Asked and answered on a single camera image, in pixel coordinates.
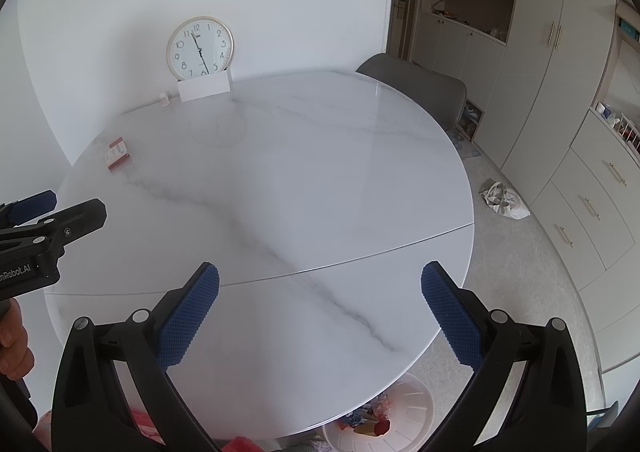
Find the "gray tile floor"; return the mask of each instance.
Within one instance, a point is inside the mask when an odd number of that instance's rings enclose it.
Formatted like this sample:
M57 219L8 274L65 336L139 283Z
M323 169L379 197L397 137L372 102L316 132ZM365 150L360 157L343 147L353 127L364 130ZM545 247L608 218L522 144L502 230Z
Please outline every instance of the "gray tile floor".
M463 162L474 195L476 220L465 288L475 292L489 310L501 308L517 322L544 325L554 316L564 319L580 362L587 410L603 407L593 333L559 255L534 217L516 221L485 205L478 195L482 185L489 179L504 181L485 156ZM440 333L410 372L422 379L433 395L433 431L462 393L471 368L459 365ZM516 364L481 440L500 428L521 374L522 365Z

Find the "wall clock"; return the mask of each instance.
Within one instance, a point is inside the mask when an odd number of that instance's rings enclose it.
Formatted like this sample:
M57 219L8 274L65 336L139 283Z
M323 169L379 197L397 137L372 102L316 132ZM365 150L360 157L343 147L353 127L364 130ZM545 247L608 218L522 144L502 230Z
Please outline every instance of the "wall clock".
M191 18L175 30L166 49L171 73L178 80L224 71L234 52L231 32L218 19Z

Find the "open shelf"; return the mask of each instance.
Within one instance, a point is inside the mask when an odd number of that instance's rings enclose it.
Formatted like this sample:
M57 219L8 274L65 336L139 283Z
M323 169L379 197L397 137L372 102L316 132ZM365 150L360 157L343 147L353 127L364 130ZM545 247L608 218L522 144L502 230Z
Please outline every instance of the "open shelf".
M515 0L422 0L423 13L446 12L444 18L506 42ZM491 32L498 30L498 35Z

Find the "shelf item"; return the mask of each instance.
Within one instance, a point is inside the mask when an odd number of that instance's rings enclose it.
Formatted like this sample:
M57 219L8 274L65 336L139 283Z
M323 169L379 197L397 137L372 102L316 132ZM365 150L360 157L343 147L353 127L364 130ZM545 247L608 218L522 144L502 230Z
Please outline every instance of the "shelf item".
M465 108L462 110L462 115L456 127L470 142L474 139L476 129L480 124L483 114L484 112L477 108L472 102L469 100L466 101Z

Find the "human hand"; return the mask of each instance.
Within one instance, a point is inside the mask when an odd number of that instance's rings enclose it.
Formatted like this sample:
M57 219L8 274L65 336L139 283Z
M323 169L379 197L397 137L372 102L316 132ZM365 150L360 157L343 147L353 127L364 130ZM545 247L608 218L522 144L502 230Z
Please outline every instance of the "human hand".
M9 380L19 380L33 369L33 353L27 340L20 305L12 298L9 311L0 319L0 374Z

